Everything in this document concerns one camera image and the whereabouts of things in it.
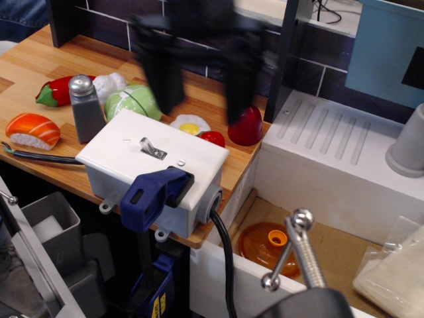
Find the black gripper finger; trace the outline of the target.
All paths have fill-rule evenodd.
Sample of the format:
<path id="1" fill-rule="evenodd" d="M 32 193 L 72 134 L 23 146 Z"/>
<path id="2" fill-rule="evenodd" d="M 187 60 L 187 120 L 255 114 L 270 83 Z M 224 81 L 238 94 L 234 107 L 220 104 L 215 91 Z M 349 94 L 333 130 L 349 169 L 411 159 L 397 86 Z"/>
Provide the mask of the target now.
<path id="1" fill-rule="evenodd" d="M 169 115 L 184 99 L 180 65 L 167 53 L 139 49 L 140 62 L 159 109 Z"/>
<path id="2" fill-rule="evenodd" d="M 224 84 L 227 101 L 227 123 L 235 124 L 250 106 L 261 67 L 258 64 L 227 64 Z"/>

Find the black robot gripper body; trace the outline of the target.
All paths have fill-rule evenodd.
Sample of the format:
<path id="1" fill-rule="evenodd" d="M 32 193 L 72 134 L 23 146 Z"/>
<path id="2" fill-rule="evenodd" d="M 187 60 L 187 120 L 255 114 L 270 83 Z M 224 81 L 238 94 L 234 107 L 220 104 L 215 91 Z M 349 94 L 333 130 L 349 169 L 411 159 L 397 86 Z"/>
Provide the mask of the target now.
<path id="1" fill-rule="evenodd" d="M 235 10 L 233 1 L 169 1 L 164 15 L 134 15 L 134 51 L 144 68 L 167 64 L 201 64 L 218 67 L 246 66 L 253 70 L 272 67 L 265 46 L 270 25 Z M 180 40 L 223 40 L 229 48 L 184 48 Z"/>

